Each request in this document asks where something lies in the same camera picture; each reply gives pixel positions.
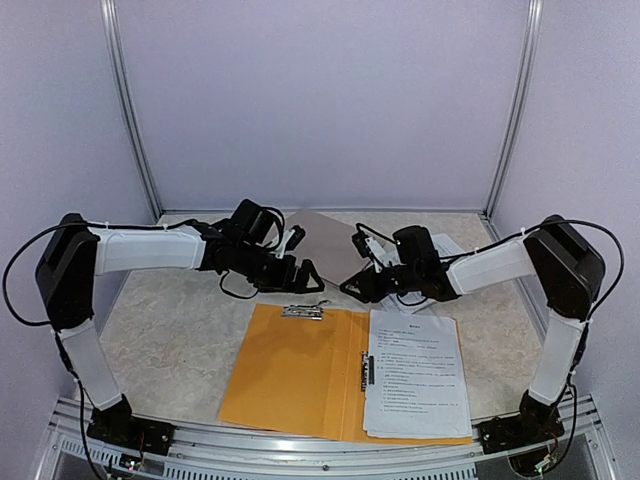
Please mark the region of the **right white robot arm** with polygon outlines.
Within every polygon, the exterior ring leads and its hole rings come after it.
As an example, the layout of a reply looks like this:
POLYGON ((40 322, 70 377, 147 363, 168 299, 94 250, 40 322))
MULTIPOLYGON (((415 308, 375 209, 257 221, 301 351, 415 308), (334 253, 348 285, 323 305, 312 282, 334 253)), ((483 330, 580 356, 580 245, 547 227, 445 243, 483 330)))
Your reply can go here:
POLYGON ((549 429, 580 361, 586 324, 605 275, 602 256, 577 231, 579 224, 551 215, 491 246, 453 256, 439 254, 427 228, 409 226, 393 235, 399 261, 392 265, 377 259, 368 236, 357 232, 352 242, 372 264, 339 289, 362 303, 413 292, 448 302, 495 284, 536 277, 546 296, 548 325, 541 359, 511 423, 512 436, 531 444, 549 429))

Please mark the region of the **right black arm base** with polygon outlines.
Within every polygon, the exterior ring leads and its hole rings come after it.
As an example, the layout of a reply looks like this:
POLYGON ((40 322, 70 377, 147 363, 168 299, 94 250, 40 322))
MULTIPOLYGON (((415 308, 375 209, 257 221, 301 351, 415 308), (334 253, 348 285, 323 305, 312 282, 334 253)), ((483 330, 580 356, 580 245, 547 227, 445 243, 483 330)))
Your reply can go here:
POLYGON ((493 417, 477 425, 483 452, 497 453, 561 437, 565 429, 558 412, 560 400, 558 397, 546 405, 526 390, 516 414, 493 417))

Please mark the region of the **orange folder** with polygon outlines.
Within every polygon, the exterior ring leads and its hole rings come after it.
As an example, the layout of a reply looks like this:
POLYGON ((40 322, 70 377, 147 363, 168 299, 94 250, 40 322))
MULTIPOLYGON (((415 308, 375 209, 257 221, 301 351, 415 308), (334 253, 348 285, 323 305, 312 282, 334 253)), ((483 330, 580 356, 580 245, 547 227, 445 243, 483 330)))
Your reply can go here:
POLYGON ((335 441, 468 445, 467 441, 372 438, 363 430, 361 354, 370 312, 325 309, 322 321, 255 307, 222 402, 225 423, 335 441))

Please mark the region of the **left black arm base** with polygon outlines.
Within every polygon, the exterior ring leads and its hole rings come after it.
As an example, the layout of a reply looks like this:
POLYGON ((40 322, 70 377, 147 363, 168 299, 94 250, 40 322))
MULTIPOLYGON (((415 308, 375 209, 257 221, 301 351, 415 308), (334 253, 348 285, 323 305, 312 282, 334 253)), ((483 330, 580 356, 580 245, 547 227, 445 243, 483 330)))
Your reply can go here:
POLYGON ((87 429, 90 438, 142 453, 167 456, 176 427, 135 416, 125 395, 106 409, 94 408, 87 429))

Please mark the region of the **pink-brown file folder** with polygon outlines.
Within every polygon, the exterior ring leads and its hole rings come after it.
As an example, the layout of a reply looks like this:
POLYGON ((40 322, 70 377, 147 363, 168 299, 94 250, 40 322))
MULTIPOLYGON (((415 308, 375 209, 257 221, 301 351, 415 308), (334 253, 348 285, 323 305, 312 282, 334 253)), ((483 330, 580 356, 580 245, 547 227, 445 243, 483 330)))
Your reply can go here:
POLYGON ((286 222, 305 231, 294 254, 298 259, 311 260, 324 281, 339 286, 370 264, 352 242, 352 236, 357 233, 354 225, 309 210, 293 213, 286 222))

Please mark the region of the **white printed sheet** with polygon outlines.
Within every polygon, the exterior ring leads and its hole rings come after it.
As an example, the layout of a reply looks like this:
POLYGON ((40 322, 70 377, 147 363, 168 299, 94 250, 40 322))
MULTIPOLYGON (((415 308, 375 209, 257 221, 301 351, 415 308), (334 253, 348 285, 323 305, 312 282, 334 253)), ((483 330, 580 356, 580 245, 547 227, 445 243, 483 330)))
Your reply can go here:
POLYGON ((457 322, 371 311, 363 430, 372 438, 467 441, 470 406, 457 322))

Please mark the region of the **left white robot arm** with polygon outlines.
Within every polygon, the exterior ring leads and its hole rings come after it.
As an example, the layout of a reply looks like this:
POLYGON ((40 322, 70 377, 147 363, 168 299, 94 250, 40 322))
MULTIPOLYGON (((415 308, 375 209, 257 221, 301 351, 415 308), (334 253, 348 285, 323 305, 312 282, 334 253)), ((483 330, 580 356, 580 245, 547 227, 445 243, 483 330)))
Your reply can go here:
POLYGON ((94 405, 94 426, 115 442, 133 443, 140 424, 109 367, 93 324, 94 280, 121 271, 181 269, 243 276, 259 293, 324 290, 312 261, 292 252, 305 236, 280 214, 245 199, 213 224, 188 219, 171 225, 92 223, 65 215, 36 267, 36 283, 62 356, 94 405))

